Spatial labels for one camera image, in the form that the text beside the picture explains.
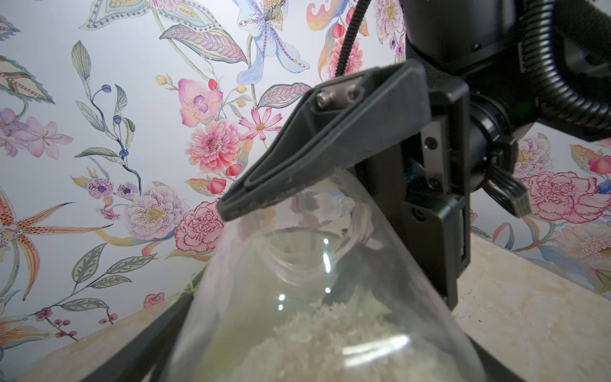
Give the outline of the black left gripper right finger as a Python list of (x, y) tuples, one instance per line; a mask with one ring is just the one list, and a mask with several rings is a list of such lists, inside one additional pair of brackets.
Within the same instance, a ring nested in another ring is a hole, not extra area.
[(475, 342), (474, 339), (470, 338), (469, 340), (472, 342), (480, 358), (487, 382), (524, 382), (524, 379), (498, 361), (490, 352)]

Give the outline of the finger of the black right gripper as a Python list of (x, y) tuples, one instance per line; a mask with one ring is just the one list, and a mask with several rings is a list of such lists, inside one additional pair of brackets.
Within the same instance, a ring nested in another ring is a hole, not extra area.
[(218, 202), (224, 221), (275, 205), (418, 133), (431, 122), (424, 66), (342, 76), (310, 89), (277, 139)]

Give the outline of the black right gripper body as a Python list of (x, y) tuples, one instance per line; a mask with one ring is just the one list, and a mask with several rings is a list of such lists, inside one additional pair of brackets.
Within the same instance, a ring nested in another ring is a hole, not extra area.
[(469, 87), (447, 77), (429, 87), (432, 120), (404, 141), (356, 165), (356, 176), (442, 301), (458, 304), (469, 263), (466, 159)]

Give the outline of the clear plastic rice jar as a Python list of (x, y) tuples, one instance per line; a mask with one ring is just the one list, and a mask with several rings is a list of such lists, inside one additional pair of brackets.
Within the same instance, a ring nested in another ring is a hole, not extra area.
[(224, 225), (163, 381), (482, 381), (364, 187), (337, 173)]

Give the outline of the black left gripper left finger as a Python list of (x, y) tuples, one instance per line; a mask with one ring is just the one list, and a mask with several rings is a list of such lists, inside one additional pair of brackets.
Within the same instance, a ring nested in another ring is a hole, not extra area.
[(84, 380), (160, 381), (193, 303), (190, 283), (161, 316)]

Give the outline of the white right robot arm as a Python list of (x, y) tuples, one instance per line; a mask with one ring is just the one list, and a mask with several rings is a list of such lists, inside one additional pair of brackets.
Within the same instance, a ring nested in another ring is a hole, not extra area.
[(535, 122), (610, 136), (610, 17), (589, 1), (402, 1), (406, 60), (347, 71), (369, 3), (351, 18), (332, 80), (299, 101), (269, 151), (222, 197), (225, 221), (354, 170), (449, 307), (469, 265), (469, 196), (515, 217), (582, 224), (610, 194), (571, 175), (515, 176)]

